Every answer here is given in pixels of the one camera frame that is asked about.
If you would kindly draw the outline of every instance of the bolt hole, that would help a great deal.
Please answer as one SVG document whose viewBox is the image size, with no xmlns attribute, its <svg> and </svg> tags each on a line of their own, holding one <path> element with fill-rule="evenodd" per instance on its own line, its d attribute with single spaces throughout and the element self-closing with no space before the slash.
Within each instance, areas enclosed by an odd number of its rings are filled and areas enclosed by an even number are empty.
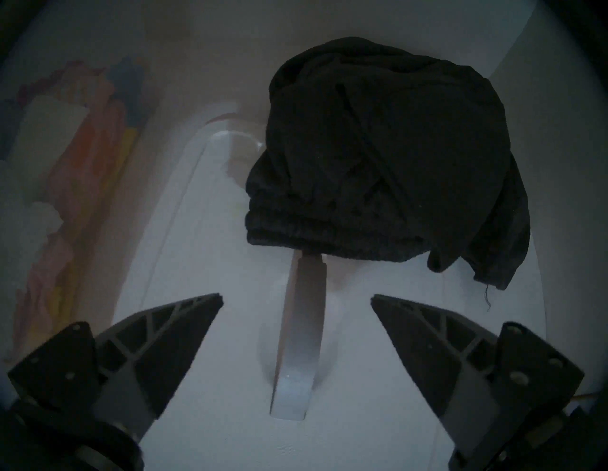
<svg viewBox="0 0 608 471">
<path fill-rule="evenodd" d="M 507 329 L 509 330 L 509 332 L 512 332 L 513 334 L 516 334 L 516 335 L 523 334 L 522 330 L 517 326 L 508 326 Z"/>
<path fill-rule="evenodd" d="M 564 362 L 562 360 L 560 360 L 559 358 L 553 357 L 553 358 L 549 358 L 549 365 L 555 366 L 556 368 L 563 368 Z"/>
<path fill-rule="evenodd" d="M 528 376 L 521 371 L 512 371 L 509 374 L 509 378 L 511 378 L 511 381 L 519 386 L 527 386 L 530 382 L 530 378 L 528 378 Z"/>
</svg>

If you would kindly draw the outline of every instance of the black fabric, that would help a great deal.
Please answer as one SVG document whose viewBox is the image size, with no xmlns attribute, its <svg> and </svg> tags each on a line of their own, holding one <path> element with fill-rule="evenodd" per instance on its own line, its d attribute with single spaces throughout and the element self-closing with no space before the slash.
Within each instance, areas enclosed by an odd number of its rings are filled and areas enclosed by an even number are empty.
<svg viewBox="0 0 608 471">
<path fill-rule="evenodd" d="M 504 289 L 528 203 L 505 111 L 471 67 L 361 38 L 313 47 L 269 87 L 267 150 L 247 179 L 252 244 L 364 260 L 459 256 Z"/>
</svg>

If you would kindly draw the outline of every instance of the white wall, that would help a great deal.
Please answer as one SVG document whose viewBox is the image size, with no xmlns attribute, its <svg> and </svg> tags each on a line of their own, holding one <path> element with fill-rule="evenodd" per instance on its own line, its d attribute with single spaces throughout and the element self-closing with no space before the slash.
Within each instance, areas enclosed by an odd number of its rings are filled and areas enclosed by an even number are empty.
<svg viewBox="0 0 608 471">
<path fill-rule="evenodd" d="M 596 391 L 608 373 L 606 91 L 542 2 L 490 80 L 530 199 L 547 338 Z"/>
</svg>

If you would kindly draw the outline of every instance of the crumpled black garment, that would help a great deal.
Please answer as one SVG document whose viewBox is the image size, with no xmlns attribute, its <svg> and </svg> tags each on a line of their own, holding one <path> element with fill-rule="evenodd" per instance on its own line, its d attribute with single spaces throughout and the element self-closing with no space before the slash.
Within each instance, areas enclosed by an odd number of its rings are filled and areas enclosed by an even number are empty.
<svg viewBox="0 0 608 471">
<path fill-rule="evenodd" d="M 247 179 L 251 244 L 401 262 L 459 256 L 505 289 L 528 251 L 505 111 L 471 67 L 361 38 L 313 47 L 269 87 Z"/>
</svg>

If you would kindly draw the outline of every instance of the white surface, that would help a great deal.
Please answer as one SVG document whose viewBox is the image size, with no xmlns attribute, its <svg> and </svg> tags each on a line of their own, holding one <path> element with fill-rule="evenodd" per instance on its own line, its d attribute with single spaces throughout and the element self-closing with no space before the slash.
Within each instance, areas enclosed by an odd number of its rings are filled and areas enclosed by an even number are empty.
<svg viewBox="0 0 608 471">
<path fill-rule="evenodd" d="M 547 339 L 585 372 L 608 375 L 608 95 L 568 31 L 542 4 L 492 84 L 530 200 Z"/>
<path fill-rule="evenodd" d="M 255 130 L 235 121 L 210 126 Z M 211 292 L 222 293 L 225 302 L 191 371 L 142 441 L 148 468 L 425 468 L 438 423 L 373 313 L 371 296 L 454 309 L 495 333 L 504 321 L 517 320 L 544 335 L 534 245 L 509 289 L 490 289 L 489 312 L 485 286 L 473 282 L 465 262 L 438 275 L 427 269 L 426 255 L 403 264 L 327 257 L 326 329 L 310 407 L 300 425 L 277 421 L 269 407 L 292 251 L 246 242 L 248 198 L 226 174 L 235 159 L 255 160 L 260 152 L 246 134 L 209 137 L 206 126 L 194 137 L 197 144 L 186 146 L 167 188 L 178 177 L 188 180 L 186 168 L 193 174 L 185 194 L 174 196 L 181 202 L 147 294 L 138 308 L 119 307 L 126 316 Z M 161 197 L 162 208 L 169 193 Z M 167 211 L 154 213 L 150 227 L 160 226 L 157 218 L 166 219 Z M 437 452 L 450 452 L 449 444 L 444 439 Z"/>
<path fill-rule="evenodd" d="M 517 319 L 544 334 L 534 245 L 510 288 L 490 289 L 489 312 L 485 287 L 465 262 L 437 275 L 425 255 L 404 264 L 328 257 L 309 412 L 301 423 L 278 421 L 269 406 L 291 251 L 246 244 L 247 196 L 223 167 L 235 157 L 234 139 L 225 133 L 206 146 L 209 136 L 197 133 L 210 132 L 205 124 L 226 113 L 265 122 L 268 84 L 282 62 L 341 36 L 469 64 L 488 76 L 533 7 L 528 0 L 55 0 L 35 20 L 2 68 L 0 97 L 67 60 L 104 66 L 133 52 L 148 56 L 161 90 L 95 244 L 79 316 L 99 330 L 110 315 L 118 321 L 140 306 L 213 291 L 226 302 L 142 443 L 147 469 L 425 469 L 433 449 L 432 465 L 441 469 L 437 457 L 449 439 L 437 435 L 437 420 L 369 299 L 382 293 L 451 308 L 494 332 Z M 226 130 L 225 123 L 216 126 Z M 205 165 L 192 173 L 188 163 L 203 149 Z M 179 183 L 180 175 L 192 182 Z"/>
</svg>

